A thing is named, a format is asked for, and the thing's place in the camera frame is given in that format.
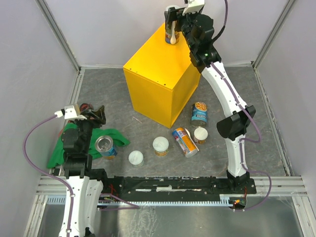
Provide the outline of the tall can with white spoon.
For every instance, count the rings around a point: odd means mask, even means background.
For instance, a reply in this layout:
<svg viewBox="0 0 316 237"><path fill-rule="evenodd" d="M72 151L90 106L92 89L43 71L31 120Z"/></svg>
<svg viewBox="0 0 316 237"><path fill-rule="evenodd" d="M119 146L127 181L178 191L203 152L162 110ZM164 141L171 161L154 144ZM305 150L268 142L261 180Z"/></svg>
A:
<svg viewBox="0 0 316 237"><path fill-rule="evenodd" d="M167 6L165 11L164 11L164 17L165 17L165 41L168 43L168 44L171 44L171 45L174 45L177 43L177 33L175 31L175 26L176 26L176 21L172 21L172 22L168 22L167 21L167 14L168 14L168 10L171 9L171 8L179 8L179 6L177 5L170 5L170 6Z"/></svg>

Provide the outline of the blue yellow can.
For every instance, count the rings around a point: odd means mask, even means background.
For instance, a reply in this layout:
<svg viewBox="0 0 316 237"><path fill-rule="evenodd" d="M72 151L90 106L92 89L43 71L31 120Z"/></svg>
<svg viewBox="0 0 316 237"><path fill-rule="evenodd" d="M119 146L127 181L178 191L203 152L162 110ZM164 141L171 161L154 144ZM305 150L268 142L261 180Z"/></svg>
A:
<svg viewBox="0 0 316 237"><path fill-rule="evenodd" d="M198 152L197 146L192 141L189 133L183 127L179 127L172 132L172 136L181 147L185 157L190 158Z"/></svg>

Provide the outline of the small can white lid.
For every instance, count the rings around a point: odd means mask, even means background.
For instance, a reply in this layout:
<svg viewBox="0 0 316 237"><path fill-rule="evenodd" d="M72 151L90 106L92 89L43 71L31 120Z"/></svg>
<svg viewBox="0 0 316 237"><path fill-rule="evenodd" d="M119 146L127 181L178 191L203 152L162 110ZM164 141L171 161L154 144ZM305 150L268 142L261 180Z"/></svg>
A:
<svg viewBox="0 0 316 237"><path fill-rule="evenodd" d="M198 127L194 130L193 140L195 143L203 144L206 142L207 137L208 137L208 132L205 128Z"/></svg>

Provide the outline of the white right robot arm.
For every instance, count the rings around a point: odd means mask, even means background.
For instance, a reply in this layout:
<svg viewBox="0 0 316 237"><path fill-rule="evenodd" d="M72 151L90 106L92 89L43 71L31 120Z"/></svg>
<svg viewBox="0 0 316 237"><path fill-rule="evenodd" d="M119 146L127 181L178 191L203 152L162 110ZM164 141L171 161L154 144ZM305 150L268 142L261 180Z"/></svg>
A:
<svg viewBox="0 0 316 237"><path fill-rule="evenodd" d="M244 142L249 124L256 113L240 97L225 71L222 58L214 46L219 35L214 35L213 19L202 14L203 6L165 10L165 24L172 32L182 33L190 50L190 60L212 87L225 118L217 122L219 134L225 139L228 153L227 189L238 193L250 182L245 163Z"/></svg>

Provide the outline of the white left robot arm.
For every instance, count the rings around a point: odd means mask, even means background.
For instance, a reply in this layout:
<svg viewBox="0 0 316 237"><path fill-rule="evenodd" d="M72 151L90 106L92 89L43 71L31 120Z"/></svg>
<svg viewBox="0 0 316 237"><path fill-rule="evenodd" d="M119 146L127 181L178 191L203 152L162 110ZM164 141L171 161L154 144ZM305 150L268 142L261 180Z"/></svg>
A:
<svg viewBox="0 0 316 237"><path fill-rule="evenodd" d="M99 196L109 188L104 169L92 168L89 147L92 132L105 125L104 106L80 110L77 104L65 107L65 118L77 126L61 135L64 158L66 202L61 237L93 237Z"/></svg>

